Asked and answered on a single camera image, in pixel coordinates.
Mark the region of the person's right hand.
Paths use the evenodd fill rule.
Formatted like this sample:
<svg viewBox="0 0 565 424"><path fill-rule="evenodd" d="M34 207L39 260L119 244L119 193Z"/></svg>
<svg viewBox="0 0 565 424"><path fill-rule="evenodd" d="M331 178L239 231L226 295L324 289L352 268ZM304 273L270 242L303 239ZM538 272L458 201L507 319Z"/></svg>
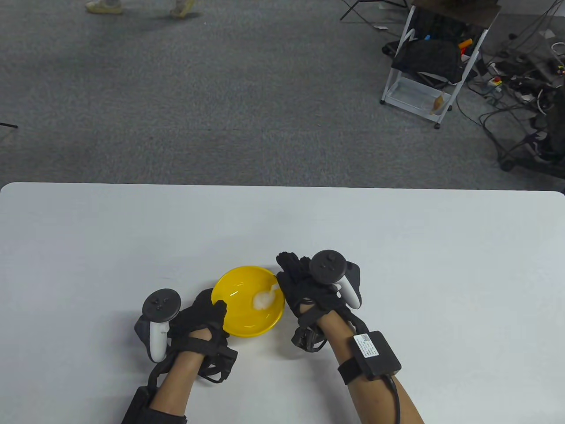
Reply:
<svg viewBox="0 0 565 424"><path fill-rule="evenodd" d="M298 258L295 253L281 252L276 257L281 267L276 277L285 300L298 318L301 329L309 328L321 333L317 323L321 317L335 311L346 322L356 326L357 317L351 313L343 299L326 284L318 283L309 271L310 259Z"/></svg>

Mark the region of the person's left hand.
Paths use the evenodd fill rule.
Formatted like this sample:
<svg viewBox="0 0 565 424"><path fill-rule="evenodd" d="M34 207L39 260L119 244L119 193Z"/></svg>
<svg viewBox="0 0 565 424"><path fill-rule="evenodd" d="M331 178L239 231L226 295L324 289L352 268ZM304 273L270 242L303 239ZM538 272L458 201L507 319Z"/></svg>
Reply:
<svg viewBox="0 0 565 424"><path fill-rule="evenodd" d="M194 352L215 356L227 348L228 333L223 325L227 314L224 301L212 302L212 288L203 290L191 306L169 322L172 352Z"/></svg>

